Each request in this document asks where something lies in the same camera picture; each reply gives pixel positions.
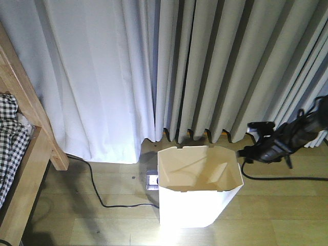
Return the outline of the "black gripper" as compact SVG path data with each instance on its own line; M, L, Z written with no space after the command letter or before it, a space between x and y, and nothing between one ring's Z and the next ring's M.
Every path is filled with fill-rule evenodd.
M292 148L276 139L263 139L253 146L246 146L237 151L238 157L244 157L247 163L258 161L261 163L280 162L282 158L292 154Z

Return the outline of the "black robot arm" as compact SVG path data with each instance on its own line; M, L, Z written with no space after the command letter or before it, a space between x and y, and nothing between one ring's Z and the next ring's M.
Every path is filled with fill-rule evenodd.
M306 113L300 109L293 122L285 122L276 130L272 121L249 123L248 130L258 133L259 139L254 145L239 150L237 156L247 163L280 162L284 158L291 169L290 155L314 140L320 131L327 130L327 96L316 97L315 101L319 101L316 111L315 106Z

